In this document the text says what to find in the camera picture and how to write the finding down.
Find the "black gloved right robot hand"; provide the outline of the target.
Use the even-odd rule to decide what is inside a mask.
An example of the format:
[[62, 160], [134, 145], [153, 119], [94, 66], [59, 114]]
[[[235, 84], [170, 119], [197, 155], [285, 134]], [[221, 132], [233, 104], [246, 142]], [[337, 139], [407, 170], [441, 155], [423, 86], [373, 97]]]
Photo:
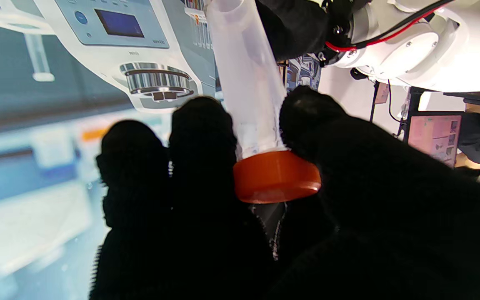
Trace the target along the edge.
[[295, 88], [280, 134], [322, 187], [282, 226], [278, 265], [235, 196], [232, 122], [203, 96], [173, 113], [168, 148], [138, 121], [109, 129], [90, 300], [480, 300], [479, 182]]

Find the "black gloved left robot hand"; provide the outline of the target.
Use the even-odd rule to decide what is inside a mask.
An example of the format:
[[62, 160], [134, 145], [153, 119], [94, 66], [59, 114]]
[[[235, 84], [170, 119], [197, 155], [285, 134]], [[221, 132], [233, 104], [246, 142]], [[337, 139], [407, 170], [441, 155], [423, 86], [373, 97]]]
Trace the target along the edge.
[[340, 55], [326, 46], [331, 17], [356, 11], [362, 0], [329, 0], [328, 12], [310, 0], [256, 0], [255, 5], [276, 62], [306, 54], [323, 55], [330, 64]]

